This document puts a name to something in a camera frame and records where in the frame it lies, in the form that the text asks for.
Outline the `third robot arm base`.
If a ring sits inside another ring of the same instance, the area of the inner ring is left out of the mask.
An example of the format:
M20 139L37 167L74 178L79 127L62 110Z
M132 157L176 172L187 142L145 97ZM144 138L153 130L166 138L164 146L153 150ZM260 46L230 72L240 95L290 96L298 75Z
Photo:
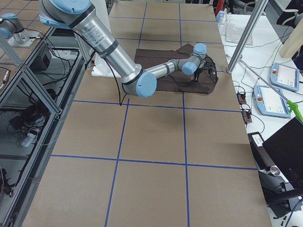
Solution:
M40 38L37 31L24 28L14 13L5 13L0 16L0 34L12 47L30 47Z

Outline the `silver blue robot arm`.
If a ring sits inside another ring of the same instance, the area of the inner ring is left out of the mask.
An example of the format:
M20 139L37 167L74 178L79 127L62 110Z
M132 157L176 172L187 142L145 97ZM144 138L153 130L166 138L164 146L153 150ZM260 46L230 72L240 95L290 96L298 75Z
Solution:
M156 91L157 79L176 71L190 76L205 64L207 48L199 43L194 46L189 58L172 59L145 70L129 57L97 17L91 1L41 0L39 7L41 23L79 32L99 57L107 60L121 76L122 89L129 95L148 98Z

